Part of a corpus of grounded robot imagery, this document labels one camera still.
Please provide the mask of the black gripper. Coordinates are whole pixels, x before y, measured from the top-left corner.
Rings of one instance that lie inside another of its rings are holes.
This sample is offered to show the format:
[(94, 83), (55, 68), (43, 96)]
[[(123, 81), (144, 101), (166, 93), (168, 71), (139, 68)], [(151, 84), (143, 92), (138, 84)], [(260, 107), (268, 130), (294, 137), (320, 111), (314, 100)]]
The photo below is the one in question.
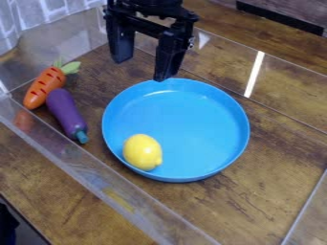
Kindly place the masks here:
[[(147, 20), (148, 16), (172, 18), (167, 28)], [(112, 60), (122, 63), (134, 57), (135, 32), (162, 33), (156, 48), (155, 81), (178, 74), (194, 41), (198, 15), (183, 7), (183, 0), (107, 0), (104, 10), (107, 39)]]

